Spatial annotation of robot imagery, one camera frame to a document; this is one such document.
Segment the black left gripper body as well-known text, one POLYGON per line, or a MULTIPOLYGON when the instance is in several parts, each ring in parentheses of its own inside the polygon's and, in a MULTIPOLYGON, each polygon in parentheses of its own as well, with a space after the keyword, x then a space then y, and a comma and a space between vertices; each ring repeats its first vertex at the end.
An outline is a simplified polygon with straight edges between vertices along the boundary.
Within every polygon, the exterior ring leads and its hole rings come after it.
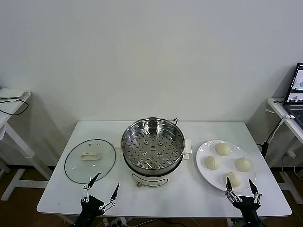
POLYGON ((89 195, 88 202, 81 201, 80 203, 82 211, 75 222, 76 227, 90 227, 95 217, 105 214, 99 209, 99 207, 105 205, 104 202, 94 196, 89 195))

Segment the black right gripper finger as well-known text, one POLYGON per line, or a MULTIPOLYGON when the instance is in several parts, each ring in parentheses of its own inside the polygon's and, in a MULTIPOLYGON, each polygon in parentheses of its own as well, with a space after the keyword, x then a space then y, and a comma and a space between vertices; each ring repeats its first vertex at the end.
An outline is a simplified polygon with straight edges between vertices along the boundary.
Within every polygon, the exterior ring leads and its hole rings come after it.
POLYGON ((241 202, 241 198, 232 190, 232 184, 229 177, 226 177, 226 192, 225 195, 231 203, 241 202))
POLYGON ((254 202, 260 204, 262 194, 258 192, 256 185, 249 179, 250 189, 253 194, 254 202))

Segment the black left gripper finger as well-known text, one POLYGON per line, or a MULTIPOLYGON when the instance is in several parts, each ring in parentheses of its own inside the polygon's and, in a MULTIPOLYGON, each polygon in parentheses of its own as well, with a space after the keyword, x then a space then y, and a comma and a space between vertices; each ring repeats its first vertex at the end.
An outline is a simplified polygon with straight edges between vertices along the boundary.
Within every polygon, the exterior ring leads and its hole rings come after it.
POLYGON ((118 196, 118 189, 119 189, 120 184, 118 183, 117 187, 115 188, 109 202, 105 203, 104 205, 99 207, 99 210, 101 212, 106 212, 107 210, 109 210, 110 208, 112 208, 113 206, 116 205, 116 198, 118 196))
POLYGON ((82 199, 81 201, 89 201, 89 190, 93 186, 94 182, 97 180, 101 173, 97 173, 94 177, 91 177, 89 179, 88 184, 84 185, 82 188, 82 199))

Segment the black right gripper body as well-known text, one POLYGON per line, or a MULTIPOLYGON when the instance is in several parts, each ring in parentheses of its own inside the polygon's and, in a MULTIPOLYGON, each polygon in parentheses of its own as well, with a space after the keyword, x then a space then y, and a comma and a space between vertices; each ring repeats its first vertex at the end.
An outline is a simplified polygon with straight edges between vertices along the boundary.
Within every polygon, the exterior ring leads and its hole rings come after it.
POLYGON ((239 198, 240 201, 235 201, 232 205, 241 211, 243 223, 235 227, 261 227, 262 222, 257 214, 257 210, 261 207, 260 202, 255 202, 253 197, 240 196, 239 198))

